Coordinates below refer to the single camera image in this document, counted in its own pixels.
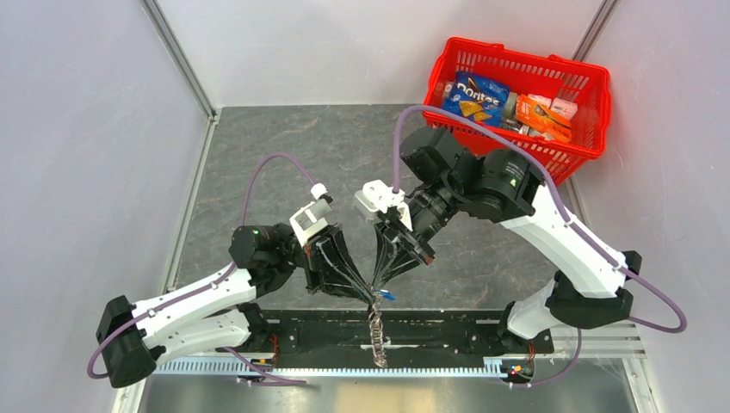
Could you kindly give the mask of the blue-headed key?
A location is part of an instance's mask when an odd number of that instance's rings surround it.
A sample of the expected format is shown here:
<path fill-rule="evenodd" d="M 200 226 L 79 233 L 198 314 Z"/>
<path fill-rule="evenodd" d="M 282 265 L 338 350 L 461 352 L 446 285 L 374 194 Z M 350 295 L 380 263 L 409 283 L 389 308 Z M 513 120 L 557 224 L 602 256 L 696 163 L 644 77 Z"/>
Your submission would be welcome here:
<path fill-rule="evenodd" d="M 379 295 L 380 295 L 380 296 L 381 296 L 381 297 L 382 297 L 383 299 L 385 299 L 385 300 L 389 300 L 389 301 L 395 301 L 395 300 L 396 300 L 396 297 L 395 297 L 395 296 L 394 296 L 394 295 L 393 295 L 392 293 L 390 293 L 389 291 L 387 291 L 387 290 L 385 290 L 385 289 L 381 289 L 381 290 L 379 290 L 379 291 L 378 291 L 378 294 L 379 294 Z"/>

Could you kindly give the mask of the round keyring disc with keys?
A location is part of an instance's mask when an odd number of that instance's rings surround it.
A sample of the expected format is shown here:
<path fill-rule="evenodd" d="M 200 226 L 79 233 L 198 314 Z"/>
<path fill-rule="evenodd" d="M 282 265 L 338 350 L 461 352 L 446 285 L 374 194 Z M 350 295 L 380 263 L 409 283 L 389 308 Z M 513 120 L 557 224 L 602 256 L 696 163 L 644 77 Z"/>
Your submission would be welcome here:
<path fill-rule="evenodd" d="M 379 368 L 387 368 L 387 355 L 385 350 L 385 336 L 383 334 L 382 297 L 377 296 L 374 303 L 368 308 L 368 328 L 373 353 L 373 362 Z"/>

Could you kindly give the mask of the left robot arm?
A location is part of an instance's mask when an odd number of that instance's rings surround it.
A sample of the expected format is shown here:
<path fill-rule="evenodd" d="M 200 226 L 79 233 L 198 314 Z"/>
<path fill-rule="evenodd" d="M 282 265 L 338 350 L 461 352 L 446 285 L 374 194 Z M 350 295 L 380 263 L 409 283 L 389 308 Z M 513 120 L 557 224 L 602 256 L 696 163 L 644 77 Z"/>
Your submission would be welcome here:
<path fill-rule="evenodd" d="M 231 263 L 213 274 L 151 299 L 121 295 L 105 306 L 98 348 L 87 374 L 123 388 L 167 361 L 205 350 L 265 348 L 270 329 L 256 299 L 279 290 L 303 269 L 309 293 L 359 299 L 375 294 L 353 263 L 341 228 L 326 225 L 304 243 L 287 224 L 242 225 L 232 234 Z"/>

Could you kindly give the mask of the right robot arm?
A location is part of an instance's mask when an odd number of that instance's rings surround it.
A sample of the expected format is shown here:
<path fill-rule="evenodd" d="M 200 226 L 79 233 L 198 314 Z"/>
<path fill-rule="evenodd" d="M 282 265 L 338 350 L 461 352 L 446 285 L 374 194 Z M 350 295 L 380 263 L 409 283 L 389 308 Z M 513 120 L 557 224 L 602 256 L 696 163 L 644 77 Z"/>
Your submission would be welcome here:
<path fill-rule="evenodd" d="M 420 181 L 411 193 L 375 180 L 355 196 L 362 214 L 375 222 L 378 284 L 430 264 L 431 239 L 466 213 L 516 233 L 557 268 L 545 287 L 505 308 L 497 340 L 506 351 L 520 351 L 558 324 L 592 330 L 629 318 L 634 298 L 620 266 L 639 268 L 640 255 L 595 240 L 521 154 L 495 150 L 478 157 L 450 131 L 425 126 L 400 144 L 399 155 Z"/>

